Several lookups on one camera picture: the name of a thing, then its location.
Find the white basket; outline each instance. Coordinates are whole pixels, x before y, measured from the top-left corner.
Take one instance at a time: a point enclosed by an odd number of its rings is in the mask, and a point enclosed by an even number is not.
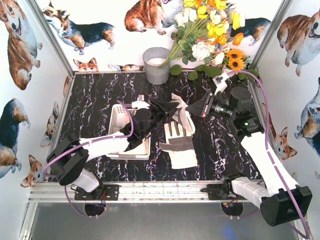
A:
[[[129,112],[133,116],[137,109],[128,108]],[[130,122],[129,116],[126,110],[121,104],[115,104],[112,106],[111,120],[109,124],[108,135],[114,134],[122,129],[126,124]],[[150,137],[142,140],[142,143],[135,149],[124,152],[110,153],[106,156],[113,160],[149,160],[150,156]]]

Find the black marble surface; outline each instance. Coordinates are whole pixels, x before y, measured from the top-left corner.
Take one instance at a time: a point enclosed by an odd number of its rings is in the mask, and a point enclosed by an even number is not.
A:
[[[143,94],[145,101],[149,98],[170,101],[171,93],[175,93],[187,104],[193,104],[206,93],[204,88],[216,88],[205,75],[196,81],[189,81],[187,76],[183,72],[170,76],[163,85],[152,85],[144,72],[76,75],[59,141],[68,134],[80,138],[108,134],[112,106],[117,100],[129,104]],[[228,80],[227,84],[231,88],[246,87],[236,79]],[[230,95],[230,87],[223,94],[225,99]],[[196,128],[192,139],[198,167],[171,168],[169,154],[159,148],[159,143],[166,140],[162,125],[152,132],[149,160],[112,160],[101,156],[87,162],[85,168],[106,182],[219,180],[239,172],[250,179],[261,178],[251,157],[231,135],[226,119],[202,119],[194,115],[191,118]]]

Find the flower bouquet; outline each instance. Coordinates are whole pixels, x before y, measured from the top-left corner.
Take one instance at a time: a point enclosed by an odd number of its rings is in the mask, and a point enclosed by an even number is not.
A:
[[[205,65],[196,71],[205,71],[215,77],[222,70],[244,69],[248,63],[248,57],[242,51],[225,46],[227,43],[238,46],[244,38],[242,32],[230,37],[231,29],[245,26],[245,18],[236,11],[235,4],[226,0],[184,0],[183,10],[175,15],[174,24],[177,29],[171,34],[174,42],[163,64],[180,58],[185,65],[204,61]],[[191,79],[198,77],[196,71]],[[170,72],[180,74],[181,66],[173,66]]]

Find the white glove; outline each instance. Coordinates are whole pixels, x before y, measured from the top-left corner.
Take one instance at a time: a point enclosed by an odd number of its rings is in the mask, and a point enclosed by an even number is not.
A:
[[[164,125],[167,143],[160,143],[160,149],[168,152],[172,169],[186,169],[198,166],[191,133],[175,121]]]
[[[194,134],[196,128],[194,122],[191,120],[190,113],[186,111],[186,107],[188,107],[188,105],[185,103],[185,101],[182,100],[180,96],[175,95],[174,93],[171,94],[171,99],[171,102],[179,103],[179,105],[177,106],[178,110],[172,117],[173,120],[181,124],[183,128],[189,133]]]

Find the dog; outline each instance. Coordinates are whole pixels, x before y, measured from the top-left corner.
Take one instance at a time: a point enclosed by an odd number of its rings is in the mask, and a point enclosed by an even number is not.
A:
[[[229,29],[227,31],[228,43],[232,43],[234,37],[243,33],[243,37],[252,37],[253,43],[250,43],[249,46],[254,46],[259,40],[261,40],[267,33],[271,21],[264,18],[249,18],[245,20],[245,26],[239,27],[237,30],[232,28],[232,14],[230,11],[236,8],[235,3],[228,3],[226,8],[226,13],[228,14],[228,22],[230,23]]]
[[[318,91],[304,107],[301,113],[301,125],[295,133],[296,139],[305,138],[307,143],[320,156],[320,77],[318,79]]]
[[[134,64],[126,64],[124,66],[116,65],[116,64],[108,64],[108,67],[112,71],[143,71],[145,70],[145,66],[134,65]]]
[[[23,188],[32,187],[33,183],[42,182],[44,176],[42,174],[42,164],[38,160],[35,159],[34,156],[29,154],[29,163],[30,163],[30,172],[22,180],[20,186]]]
[[[266,105],[263,103],[263,109],[264,113],[267,113]],[[298,151],[289,146],[288,143],[288,128],[285,127],[281,134],[277,134],[275,127],[272,123],[271,116],[269,114],[269,123],[270,123],[270,129],[272,133],[272,137],[274,140],[274,152],[278,156],[279,159],[281,160],[287,160],[288,158],[292,158],[293,156],[298,154]]]
[[[46,147],[50,145],[52,136],[56,128],[58,116],[59,116],[59,106],[58,106],[58,103],[55,101],[51,116],[49,117],[48,122],[46,124],[45,134],[42,137],[40,142],[41,147]]]
[[[92,24],[76,24],[69,19],[66,10],[56,10],[51,1],[49,6],[42,10],[46,21],[56,30],[59,38],[67,45],[74,47],[83,55],[84,48],[106,40],[109,49],[115,45],[115,27],[105,22]]]
[[[40,67],[40,60],[36,58],[43,45],[37,42],[26,15],[15,0],[0,1],[0,21],[9,33],[7,52],[11,77],[18,88],[25,90],[32,77],[32,67]]]
[[[91,60],[87,63],[83,63],[76,59],[73,59],[73,62],[78,67],[79,72],[98,72],[99,71],[97,66],[97,61],[94,57],[91,58]]]
[[[280,25],[277,38],[280,47],[287,51],[284,64],[289,67],[290,60],[297,64],[295,73],[300,77],[302,66],[320,53],[320,10],[312,17],[288,17]]]
[[[12,173],[21,170],[21,162],[17,159],[19,124],[30,121],[22,103],[13,98],[3,108],[0,118],[0,178],[10,170]]]
[[[182,10],[182,0],[140,0],[127,11],[124,25],[129,32],[154,28],[159,35],[165,35],[163,28],[172,26],[175,15]]]

